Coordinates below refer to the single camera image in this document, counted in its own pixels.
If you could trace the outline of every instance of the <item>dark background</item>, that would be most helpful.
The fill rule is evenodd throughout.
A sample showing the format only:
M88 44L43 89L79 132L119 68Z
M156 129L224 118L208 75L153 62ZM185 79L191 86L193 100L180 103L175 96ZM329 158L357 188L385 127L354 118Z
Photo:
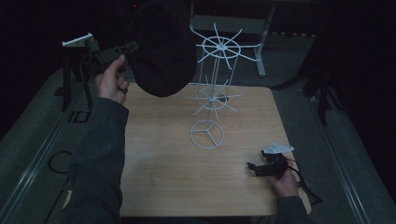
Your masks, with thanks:
M287 2L278 4L271 31L317 35L305 61L308 67L323 67L329 60L328 50L332 50L330 83L395 200L396 184L391 179L396 160L395 3L343 1L340 6L337 1ZM228 7L217 7L219 3L196 4L198 10L198 4L207 4L202 8L209 8L206 13L213 14L227 14L221 9L234 6L233 1ZM260 5L262 1L251 3ZM134 5L138 7L141 2L6 0L0 4L1 138L42 83L62 66L62 41L92 33L101 48L111 46L118 41L120 27L131 19ZM252 13L262 15L260 9Z

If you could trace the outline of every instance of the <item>spoke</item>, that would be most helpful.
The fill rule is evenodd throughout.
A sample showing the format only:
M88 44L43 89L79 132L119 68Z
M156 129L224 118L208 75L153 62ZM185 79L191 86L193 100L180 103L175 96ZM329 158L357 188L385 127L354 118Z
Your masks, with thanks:
M213 125L215 125L215 122L210 121L210 120L208 120L208 121L210 122L210 125L209 125L209 127L207 128L207 130L209 131L210 129L212 129Z
M228 95L228 91L230 90L231 82L233 81L233 73L235 72L235 67L236 67L236 63L238 62L238 58L239 58L239 56L237 56L235 58L235 61L233 62L233 71L231 72L231 78L230 78L230 82L228 84L228 89L227 89L226 95Z
M193 99L193 100L206 100L207 99L207 97L192 97L192 96L184 96L184 98Z
M205 39L205 40L208 40L208 41L212 42L214 45L217 45L217 44L218 44L218 43L216 43L215 41L213 41L213 40L211 40L211 39L208 39L208 38L206 38L205 36L203 36L203 35L201 35L201 34L195 32L192 28L190 28L190 29L191 29L192 32L195 33L196 35L200 36L201 38L203 38L203 39Z
M193 115L197 115L202 109L205 108L206 105L207 105L207 102L206 102L206 104L202 105L201 108L199 108Z
M216 27L216 23L213 23L213 26L215 27L216 36L218 37L218 41L219 41L219 44L220 44L221 40L220 40L220 37L219 37L218 28Z
M257 48L258 46L260 46L261 44L258 44L258 45L245 45L245 46L230 46L230 47L228 47L227 46L227 48L228 49L250 49L250 48Z
M219 50L216 49L216 50L214 50L213 52L206 54L206 56L204 56L204 58L202 58L200 61L198 61L198 63L200 63L201 61L205 60L205 59L206 59L207 57L209 57L212 53L215 53L215 52L217 52L217 51L219 51Z
M203 94L203 95L205 95L205 96L209 96L208 94L206 94L204 91L201 91L201 93Z
M206 80L206 85L209 85L209 81L207 80L207 76L205 76L205 80Z
M198 88L194 87L193 85L189 85L189 86L191 86L195 90L198 90Z
M227 50L229 50L230 52L232 52L232 53L234 53L234 54L238 54L237 52L235 52L235 51L233 51L233 50L231 50L231 49L227 49ZM245 56L245 55L243 55L243 54L238 54L239 56L242 56L242 57L244 57L244 58L246 58L246 59L249 59L249 60L251 60L251 61L253 61L253 62L257 62L257 61L259 61L258 59L252 59L252 58L249 58L248 56Z
M225 83L220 87L220 89L218 89L218 91L216 91L215 95L217 95L223 89L223 87L225 87L225 84L227 84L227 82L228 82L228 79L225 80Z
M214 45L196 45L197 47L205 47L205 48L217 48L218 46Z
M231 96L227 96L228 98L232 98L232 97L238 97L238 96L241 96L241 95L243 95L244 93L241 93L241 94L239 94L239 95L231 95Z
M228 68L231 70L231 66L230 66L230 63L228 62L228 58L227 58L227 55L225 54L225 50L223 50L222 52L224 55L225 62L227 63Z
M233 38L231 38L230 40L228 40L224 45L227 45L228 43L230 43L231 41L233 41L237 36L239 36L239 34L241 34L242 29L238 32L238 34L236 34L235 36L233 36Z
M206 129L191 131L192 133L207 133Z
M233 108L233 107L231 107L231 106L229 106L229 105L223 103L223 102L220 101L220 100L218 100L218 102L221 103L221 104L224 105L224 106L227 106L228 108L230 108L230 109L233 110L233 111L236 111L236 112L238 111L237 109L235 109L235 108Z
M219 119L218 109L216 108L215 101L213 102L213 106L214 106L213 108L214 108L214 110L215 110L216 119Z
M218 145L218 143L216 142L216 139L212 136L212 133L207 132L207 134L210 136L210 139L212 139L213 144L215 144L215 146Z

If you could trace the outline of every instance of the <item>black clamp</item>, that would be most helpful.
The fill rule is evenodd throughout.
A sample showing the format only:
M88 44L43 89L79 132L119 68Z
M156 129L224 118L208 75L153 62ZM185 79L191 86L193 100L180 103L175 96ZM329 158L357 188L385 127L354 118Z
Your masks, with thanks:
M262 155L265 157L268 165L256 166L248 162L247 166L254 171L256 176L274 176L278 179L282 177L285 171L289 168L288 161L282 153L269 154L262 150Z
M108 66L121 54L129 54L139 49L139 45L136 41L132 41L126 45L105 49L93 55L86 64L90 66L89 73L91 76L97 76L104 73Z

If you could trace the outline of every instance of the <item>hand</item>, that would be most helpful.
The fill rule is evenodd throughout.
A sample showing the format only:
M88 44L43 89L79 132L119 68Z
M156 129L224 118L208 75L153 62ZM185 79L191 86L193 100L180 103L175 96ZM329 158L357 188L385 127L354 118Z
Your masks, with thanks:
M129 83L124 75L117 73L124 63L125 56L121 55L102 75L96 77L98 97L107 98L120 104L125 102L125 93L122 93L120 89L127 90Z
M288 166L292 167L293 162L288 161ZM280 179L274 176L267 176L268 181L274 186L279 197L298 196L296 177L287 169Z

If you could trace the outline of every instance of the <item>white clip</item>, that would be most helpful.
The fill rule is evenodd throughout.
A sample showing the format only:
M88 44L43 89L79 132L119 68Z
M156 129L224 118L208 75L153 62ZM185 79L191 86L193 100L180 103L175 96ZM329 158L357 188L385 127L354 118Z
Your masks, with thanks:
M293 151L294 147L286 147L277 143L273 143L270 147L264 150L266 154L276 154L282 152L290 152Z
M85 45L85 41L87 40L94 41L95 39L93 38L93 35L91 33L88 33L87 35L70 41L62 41L62 46L64 46L65 48L87 47Z

